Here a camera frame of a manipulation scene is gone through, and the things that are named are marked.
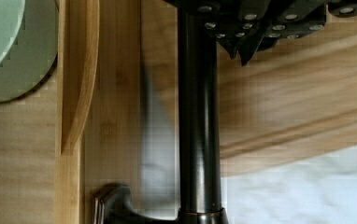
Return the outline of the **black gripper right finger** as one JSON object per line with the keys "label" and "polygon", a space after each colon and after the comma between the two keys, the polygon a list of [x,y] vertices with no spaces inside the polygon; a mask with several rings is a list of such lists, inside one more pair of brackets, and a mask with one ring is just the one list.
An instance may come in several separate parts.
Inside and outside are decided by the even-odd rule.
{"label": "black gripper right finger", "polygon": [[279,39],[296,39],[321,30],[326,13],[357,16],[357,0],[240,0],[237,16],[250,28],[237,52],[246,65],[257,51],[273,48]]}

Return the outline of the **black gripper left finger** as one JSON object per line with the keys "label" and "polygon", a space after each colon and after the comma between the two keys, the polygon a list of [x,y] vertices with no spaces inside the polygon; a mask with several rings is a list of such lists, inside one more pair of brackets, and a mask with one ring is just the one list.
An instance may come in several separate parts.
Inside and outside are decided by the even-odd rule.
{"label": "black gripper left finger", "polygon": [[250,60],[264,38],[265,0],[165,0],[195,16],[232,59]]}

